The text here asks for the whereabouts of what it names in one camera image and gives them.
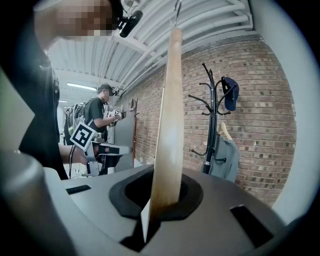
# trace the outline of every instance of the backpack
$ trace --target backpack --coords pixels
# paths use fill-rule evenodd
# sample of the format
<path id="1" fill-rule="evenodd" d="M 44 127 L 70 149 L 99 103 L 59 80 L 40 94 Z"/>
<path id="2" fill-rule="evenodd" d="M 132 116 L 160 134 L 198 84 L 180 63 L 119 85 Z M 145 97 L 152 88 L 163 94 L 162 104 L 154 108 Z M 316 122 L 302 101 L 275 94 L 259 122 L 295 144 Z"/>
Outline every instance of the backpack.
<path id="1" fill-rule="evenodd" d="M 76 127 L 80 122 L 90 125 L 93 120 L 88 120 L 89 109 L 91 103 L 96 98 L 92 98 L 84 104 L 74 104 L 70 109 L 65 112 L 65 122 L 68 127 L 70 136 L 74 133 Z"/>

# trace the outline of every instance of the man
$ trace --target man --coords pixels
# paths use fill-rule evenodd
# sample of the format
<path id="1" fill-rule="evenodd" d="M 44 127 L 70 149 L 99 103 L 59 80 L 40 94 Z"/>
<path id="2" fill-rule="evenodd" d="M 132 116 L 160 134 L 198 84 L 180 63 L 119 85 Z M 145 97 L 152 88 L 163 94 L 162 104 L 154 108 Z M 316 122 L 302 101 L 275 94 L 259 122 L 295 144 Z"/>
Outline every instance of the man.
<path id="1" fill-rule="evenodd" d="M 109 84 L 103 83 L 97 89 L 97 97 L 90 99 L 84 106 L 85 124 L 89 125 L 98 133 L 105 133 L 106 126 L 112 122 L 121 120 L 121 116 L 115 115 L 111 117 L 104 117 L 104 105 L 108 104 L 110 96 L 113 96 L 112 88 Z M 64 134 L 67 145 L 72 145 L 70 141 L 70 134 L 68 131 L 68 122 L 64 124 Z"/>
<path id="2" fill-rule="evenodd" d="M 35 114 L 20 151 L 33 156 L 44 167 L 55 169 L 61 179 L 67 179 L 63 163 L 69 162 L 72 146 L 57 143 L 59 88 L 54 86 L 53 69 L 46 52 L 58 38 L 91 36 L 94 30 L 111 32 L 123 15 L 123 7 L 120 0 L 63 0 L 34 12 L 30 2 L 21 1 L 15 6 L 15 1 L 6 1 L 2 7 L 14 11 L 17 19 L 8 23 L 4 15 L 1 17 L 4 27 L 1 33 L 7 36 L 2 46 L 5 50 L 1 54 L 1 67 Z M 103 118 L 96 122 L 97 126 L 107 123 Z M 77 147 L 73 162 L 85 164 L 86 161 Z"/>

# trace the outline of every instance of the wooden board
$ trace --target wooden board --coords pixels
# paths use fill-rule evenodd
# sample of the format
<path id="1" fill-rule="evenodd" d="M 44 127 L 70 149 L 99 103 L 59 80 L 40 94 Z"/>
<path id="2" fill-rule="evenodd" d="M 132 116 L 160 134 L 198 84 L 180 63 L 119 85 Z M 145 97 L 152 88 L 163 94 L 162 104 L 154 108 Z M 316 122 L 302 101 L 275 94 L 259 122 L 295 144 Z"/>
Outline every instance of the wooden board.
<path id="1" fill-rule="evenodd" d="M 184 147 L 181 69 L 182 30 L 171 31 L 164 75 L 159 131 L 150 197 L 149 221 L 179 200 Z"/>

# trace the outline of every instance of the coat rack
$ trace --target coat rack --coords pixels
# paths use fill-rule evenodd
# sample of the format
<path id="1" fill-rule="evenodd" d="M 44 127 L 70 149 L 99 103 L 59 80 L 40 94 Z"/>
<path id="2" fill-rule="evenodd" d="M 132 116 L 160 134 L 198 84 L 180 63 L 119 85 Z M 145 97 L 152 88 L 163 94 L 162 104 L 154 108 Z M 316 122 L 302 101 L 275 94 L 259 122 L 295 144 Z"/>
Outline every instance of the coat rack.
<path id="1" fill-rule="evenodd" d="M 225 112 L 225 113 L 220 113 L 218 108 L 219 105 L 221 103 L 221 101 L 226 97 L 226 96 L 231 96 L 230 93 L 236 89 L 236 87 L 238 87 L 237 89 L 239 90 L 239 86 L 238 84 L 231 79 L 230 77 L 222 77 L 221 80 L 219 80 L 216 84 L 214 82 L 214 77 L 213 77 L 213 73 L 212 70 L 210 69 L 208 71 L 206 64 L 202 63 L 208 77 L 210 80 L 210 84 L 205 83 L 205 82 L 200 82 L 199 85 L 206 85 L 209 87 L 210 89 L 210 104 L 208 104 L 205 100 L 192 96 L 190 94 L 188 94 L 188 97 L 190 98 L 194 98 L 198 101 L 201 101 L 205 104 L 205 107 L 209 110 L 209 113 L 204 113 L 202 112 L 202 115 L 205 116 L 210 116 L 209 119 L 209 133 L 208 133 L 208 140 L 207 140 L 207 146 L 206 146 L 206 150 L 205 153 L 200 154 L 198 152 L 196 152 L 194 149 L 191 149 L 191 152 L 197 154 L 198 156 L 205 156 L 206 155 L 206 160 L 204 162 L 203 165 L 203 169 L 202 172 L 205 174 L 209 174 L 210 171 L 210 165 L 211 165 L 211 157 L 215 160 L 215 161 L 222 161 L 222 162 L 226 162 L 226 158 L 221 158 L 221 159 L 216 159 L 214 156 L 215 153 L 215 145 L 216 145 L 216 136 L 217 136 L 217 114 L 221 115 L 221 116 L 225 116 L 225 115 L 229 115 L 231 114 L 230 111 Z M 224 95 L 222 96 L 222 98 L 218 101 L 217 99 L 217 87 L 219 85 L 219 83 L 222 84 L 223 87 L 223 92 Z"/>

